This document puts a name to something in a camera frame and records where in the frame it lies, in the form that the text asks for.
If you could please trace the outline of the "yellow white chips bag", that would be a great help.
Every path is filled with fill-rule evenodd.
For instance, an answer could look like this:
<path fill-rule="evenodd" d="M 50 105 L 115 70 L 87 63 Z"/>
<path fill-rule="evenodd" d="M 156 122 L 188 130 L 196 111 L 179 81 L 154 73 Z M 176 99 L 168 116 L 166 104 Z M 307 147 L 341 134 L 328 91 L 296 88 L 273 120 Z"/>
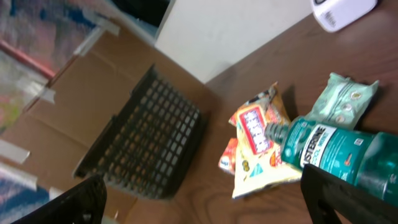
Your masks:
<path fill-rule="evenodd" d="M 270 124 L 290 124 L 277 82 L 240 106 L 229 123 L 238 139 L 232 198 L 300 180 L 302 173 L 282 161 L 280 144 L 265 136 Z"/>

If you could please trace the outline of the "pale green wipes pack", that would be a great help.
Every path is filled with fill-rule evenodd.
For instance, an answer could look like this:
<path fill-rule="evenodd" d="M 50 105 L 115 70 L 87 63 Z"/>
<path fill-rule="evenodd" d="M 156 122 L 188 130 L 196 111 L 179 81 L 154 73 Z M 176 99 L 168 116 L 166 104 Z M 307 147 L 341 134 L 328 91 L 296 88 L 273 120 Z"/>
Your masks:
<path fill-rule="evenodd" d="M 376 94 L 379 82 L 357 83 L 349 77 L 331 73 L 327 86 L 306 119 L 345 129 L 354 129 Z"/>

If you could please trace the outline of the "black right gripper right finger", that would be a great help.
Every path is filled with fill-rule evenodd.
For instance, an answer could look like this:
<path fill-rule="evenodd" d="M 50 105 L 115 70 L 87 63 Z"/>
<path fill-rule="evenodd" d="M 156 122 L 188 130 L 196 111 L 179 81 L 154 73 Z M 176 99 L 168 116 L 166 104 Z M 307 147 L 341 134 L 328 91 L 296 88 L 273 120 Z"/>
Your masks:
<path fill-rule="evenodd" d="M 311 164 L 305 165 L 300 188 L 313 223 L 397 223 L 397 207 L 369 195 Z"/>

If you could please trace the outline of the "small orange snack packet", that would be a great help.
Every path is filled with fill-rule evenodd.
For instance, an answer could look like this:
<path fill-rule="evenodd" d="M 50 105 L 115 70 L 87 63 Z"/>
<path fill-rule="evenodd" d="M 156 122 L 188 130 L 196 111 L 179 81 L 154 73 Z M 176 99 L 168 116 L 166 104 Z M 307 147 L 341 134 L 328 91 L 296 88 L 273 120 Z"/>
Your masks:
<path fill-rule="evenodd" d="M 222 153 L 218 167 L 232 175 L 235 175 L 236 170 L 236 149 L 238 146 L 238 139 L 231 138 L 224 152 Z"/>

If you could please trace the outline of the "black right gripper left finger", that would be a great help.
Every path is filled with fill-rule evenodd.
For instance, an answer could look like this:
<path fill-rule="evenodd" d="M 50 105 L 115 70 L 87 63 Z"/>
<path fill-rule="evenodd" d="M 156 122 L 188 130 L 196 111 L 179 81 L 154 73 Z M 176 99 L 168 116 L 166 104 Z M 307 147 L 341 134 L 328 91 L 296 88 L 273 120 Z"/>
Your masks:
<path fill-rule="evenodd" d="M 12 224 L 101 224 L 107 191 L 94 175 Z"/>

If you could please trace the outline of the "teal blue packet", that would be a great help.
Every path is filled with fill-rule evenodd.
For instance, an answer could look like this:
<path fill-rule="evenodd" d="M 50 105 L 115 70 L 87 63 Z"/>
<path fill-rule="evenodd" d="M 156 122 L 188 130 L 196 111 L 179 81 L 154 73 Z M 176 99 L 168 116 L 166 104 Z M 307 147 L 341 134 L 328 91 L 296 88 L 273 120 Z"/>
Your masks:
<path fill-rule="evenodd" d="M 270 123 L 266 138 L 281 147 L 284 162 L 307 164 L 397 205 L 397 136 L 337 128 L 304 117 L 290 125 Z"/>

